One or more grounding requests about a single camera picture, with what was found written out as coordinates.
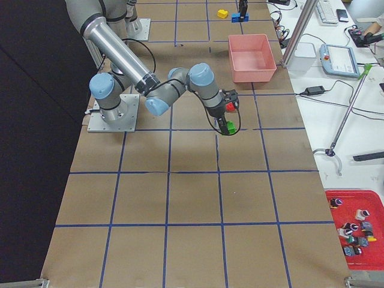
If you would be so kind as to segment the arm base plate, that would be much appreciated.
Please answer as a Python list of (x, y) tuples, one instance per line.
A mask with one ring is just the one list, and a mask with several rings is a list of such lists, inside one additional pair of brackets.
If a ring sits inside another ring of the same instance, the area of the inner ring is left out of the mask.
[(95, 101), (88, 122), (89, 133), (135, 132), (140, 95), (121, 94), (120, 98), (120, 105), (113, 110), (103, 110)]
[(129, 38), (139, 41), (149, 40), (149, 31), (151, 27), (151, 19), (137, 18), (134, 21), (125, 20), (127, 35)]

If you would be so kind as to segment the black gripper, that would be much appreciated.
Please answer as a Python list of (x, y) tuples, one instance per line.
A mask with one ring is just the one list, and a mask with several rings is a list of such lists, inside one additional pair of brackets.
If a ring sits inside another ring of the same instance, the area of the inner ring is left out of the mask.
[(229, 130), (227, 127), (227, 121), (225, 119), (225, 113), (226, 113), (226, 104), (224, 101), (219, 103), (218, 105), (214, 107), (208, 107), (207, 111), (210, 116), (216, 118), (218, 127), (220, 129), (221, 134), (228, 134)]

